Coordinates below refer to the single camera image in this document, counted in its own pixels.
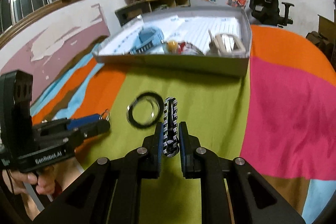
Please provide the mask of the left hand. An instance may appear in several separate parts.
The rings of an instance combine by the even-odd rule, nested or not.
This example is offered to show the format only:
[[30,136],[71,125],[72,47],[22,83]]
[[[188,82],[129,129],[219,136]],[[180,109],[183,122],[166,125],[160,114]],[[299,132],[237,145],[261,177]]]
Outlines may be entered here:
[[35,187],[40,195],[53,194],[55,191],[55,170],[54,166],[48,166],[41,174],[20,173],[17,170],[3,170],[2,178],[9,191],[15,195],[25,193],[27,190],[24,183]]

